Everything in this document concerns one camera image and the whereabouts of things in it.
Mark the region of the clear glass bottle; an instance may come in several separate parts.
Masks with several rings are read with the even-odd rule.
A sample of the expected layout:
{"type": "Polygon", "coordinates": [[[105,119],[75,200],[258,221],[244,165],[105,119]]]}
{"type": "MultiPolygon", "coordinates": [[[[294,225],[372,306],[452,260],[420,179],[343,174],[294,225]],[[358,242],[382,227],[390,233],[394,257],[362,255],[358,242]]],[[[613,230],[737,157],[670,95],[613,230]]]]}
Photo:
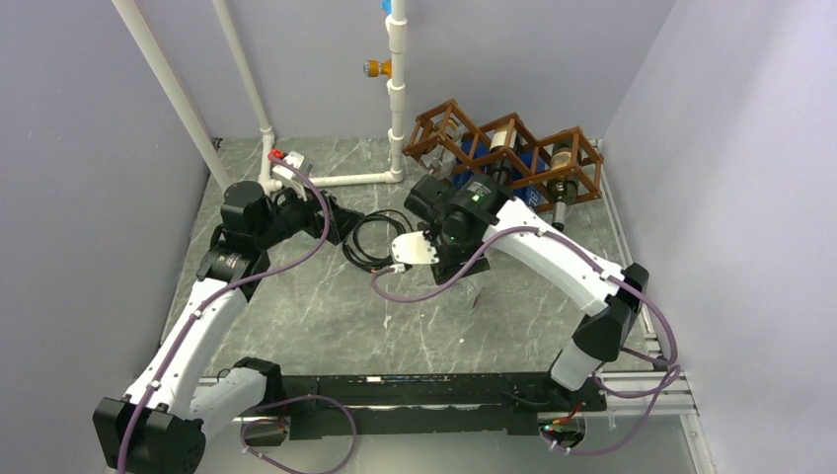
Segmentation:
{"type": "Polygon", "coordinates": [[[444,309],[454,317],[472,314],[485,287],[483,274],[460,278],[446,291],[444,309]]]}
{"type": "Polygon", "coordinates": [[[310,180],[310,175],[313,169],[313,163],[310,159],[306,158],[304,155],[293,152],[290,154],[295,160],[295,167],[296,169],[304,176],[304,179],[300,181],[302,186],[305,186],[306,183],[310,180]]]}

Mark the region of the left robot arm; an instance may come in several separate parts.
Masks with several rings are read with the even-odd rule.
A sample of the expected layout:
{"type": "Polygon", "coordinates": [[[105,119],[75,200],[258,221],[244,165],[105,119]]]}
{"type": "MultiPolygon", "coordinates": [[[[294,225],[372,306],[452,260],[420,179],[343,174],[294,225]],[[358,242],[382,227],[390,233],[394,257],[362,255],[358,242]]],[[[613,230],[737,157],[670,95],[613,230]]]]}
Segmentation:
{"type": "Polygon", "coordinates": [[[287,397],[281,368],[267,360],[245,357],[211,387],[198,385],[231,324],[270,276],[268,250],[298,233],[339,245],[364,218],[325,191],[284,189],[270,198],[253,181],[230,186],[219,213],[172,331],[124,394],[103,398],[94,412],[106,463],[118,473],[192,473],[208,442],[234,418],[281,406],[287,397]]]}

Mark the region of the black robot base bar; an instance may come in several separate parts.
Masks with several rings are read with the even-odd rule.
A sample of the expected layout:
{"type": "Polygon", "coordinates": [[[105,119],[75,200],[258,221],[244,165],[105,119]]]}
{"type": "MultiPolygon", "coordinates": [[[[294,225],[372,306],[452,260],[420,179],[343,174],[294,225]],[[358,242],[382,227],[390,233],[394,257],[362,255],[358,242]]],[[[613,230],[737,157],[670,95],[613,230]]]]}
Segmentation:
{"type": "Polygon", "coordinates": [[[568,391],[539,371],[286,375],[248,418],[288,424],[293,440],[331,435],[503,432],[537,435],[553,416],[605,411],[590,380],[568,391]]]}

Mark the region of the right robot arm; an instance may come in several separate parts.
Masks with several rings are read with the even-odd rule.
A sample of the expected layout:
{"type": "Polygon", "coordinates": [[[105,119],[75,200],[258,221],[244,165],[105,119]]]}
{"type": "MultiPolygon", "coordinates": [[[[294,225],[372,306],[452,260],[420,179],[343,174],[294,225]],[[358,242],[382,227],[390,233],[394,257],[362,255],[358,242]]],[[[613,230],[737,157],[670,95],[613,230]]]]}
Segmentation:
{"type": "Polygon", "coordinates": [[[583,312],[544,383],[550,406],[577,402],[593,372],[618,358],[641,311],[648,272],[622,267],[585,250],[539,217],[509,188],[474,175],[460,188],[421,178],[405,200],[423,229],[395,238],[393,261],[428,265],[437,285],[485,272],[486,248],[496,248],[554,284],[583,312]]]}

